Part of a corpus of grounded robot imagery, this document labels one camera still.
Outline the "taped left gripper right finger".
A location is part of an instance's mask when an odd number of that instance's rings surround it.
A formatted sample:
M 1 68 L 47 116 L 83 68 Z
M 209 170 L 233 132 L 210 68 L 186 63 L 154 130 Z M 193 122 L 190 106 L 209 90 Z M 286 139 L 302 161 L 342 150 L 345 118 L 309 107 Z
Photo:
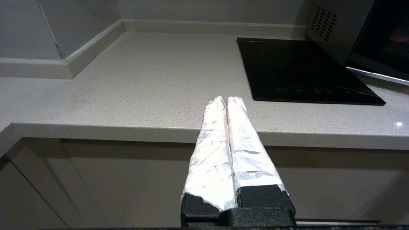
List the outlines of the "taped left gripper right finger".
M 229 97 L 227 111 L 234 208 L 264 207 L 295 211 L 275 165 L 250 122 L 244 100 Z

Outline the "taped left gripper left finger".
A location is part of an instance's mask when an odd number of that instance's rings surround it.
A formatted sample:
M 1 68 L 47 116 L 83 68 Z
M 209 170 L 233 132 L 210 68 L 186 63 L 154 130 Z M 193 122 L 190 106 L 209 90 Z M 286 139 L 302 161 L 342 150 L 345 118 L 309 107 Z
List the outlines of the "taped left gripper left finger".
M 236 207 L 227 110 L 221 96 L 206 105 L 181 196 L 181 221 L 217 221 Z

